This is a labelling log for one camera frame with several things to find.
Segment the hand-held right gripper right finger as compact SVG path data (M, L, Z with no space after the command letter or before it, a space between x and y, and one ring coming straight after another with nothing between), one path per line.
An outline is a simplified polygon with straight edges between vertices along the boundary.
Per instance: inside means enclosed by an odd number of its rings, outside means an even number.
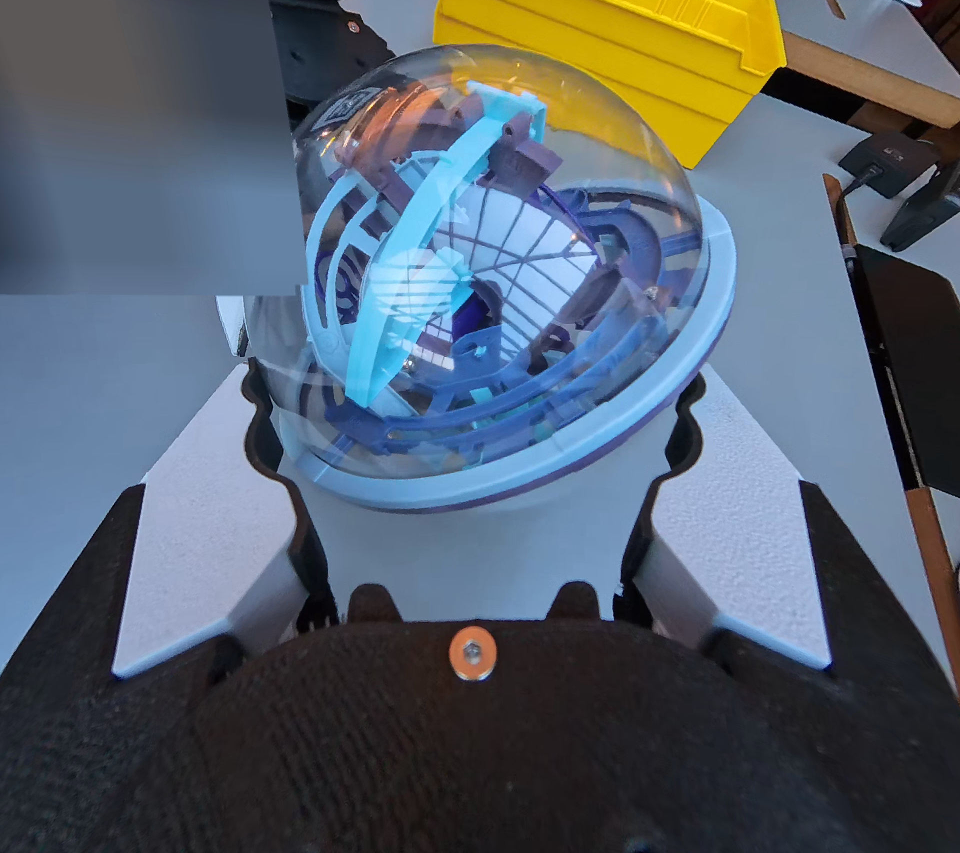
M666 472L621 565L618 617L704 650L737 634L805 667L833 656L801 477L712 367L680 395Z

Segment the yellow storage bin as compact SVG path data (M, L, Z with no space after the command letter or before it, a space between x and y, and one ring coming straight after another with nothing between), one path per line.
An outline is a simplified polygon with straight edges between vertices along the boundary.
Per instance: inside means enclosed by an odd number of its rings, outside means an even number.
M688 170L787 66L775 0L438 0L433 39L516 48L583 71Z

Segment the black desk mat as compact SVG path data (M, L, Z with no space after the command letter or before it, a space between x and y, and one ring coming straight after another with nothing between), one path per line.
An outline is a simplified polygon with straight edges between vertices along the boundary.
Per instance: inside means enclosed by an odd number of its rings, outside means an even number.
M921 483L959 496L959 309L942 275L856 247L879 341Z

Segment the clear plastic maze ball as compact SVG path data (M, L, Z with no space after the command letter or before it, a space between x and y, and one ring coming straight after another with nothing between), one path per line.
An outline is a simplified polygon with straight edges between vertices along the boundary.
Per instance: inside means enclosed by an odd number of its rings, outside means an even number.
M378 511L461 510L603 458L722 336L738 256L642 116L582 71L437 45L292 133L305 283L245 301L283 450Z

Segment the black power adapter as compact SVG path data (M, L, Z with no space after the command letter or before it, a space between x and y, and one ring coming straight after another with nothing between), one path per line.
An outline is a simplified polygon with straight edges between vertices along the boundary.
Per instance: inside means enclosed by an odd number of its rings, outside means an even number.
M893 199L940 161L938 149L902 132L878 132L858 142L838 165L854 178L841 192L846 199L868 186L884 199Z
M899 207L881 234L883 247L902 252L959 212L959 160L942 163Z

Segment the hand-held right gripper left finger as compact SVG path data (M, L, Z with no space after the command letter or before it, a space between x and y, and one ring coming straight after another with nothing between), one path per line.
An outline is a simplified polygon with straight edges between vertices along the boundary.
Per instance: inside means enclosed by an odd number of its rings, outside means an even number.
M144 477L112 672L130 679L210 639L261 655L335 616L326 555L255 364L239 364Z

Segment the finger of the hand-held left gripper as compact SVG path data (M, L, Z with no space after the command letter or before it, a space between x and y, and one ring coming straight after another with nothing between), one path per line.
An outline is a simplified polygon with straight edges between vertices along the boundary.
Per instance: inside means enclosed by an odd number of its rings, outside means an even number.
M216 306L229 352L238 359L246 359L249 350L249 336L244 297L240 295L218 295L216 296Z

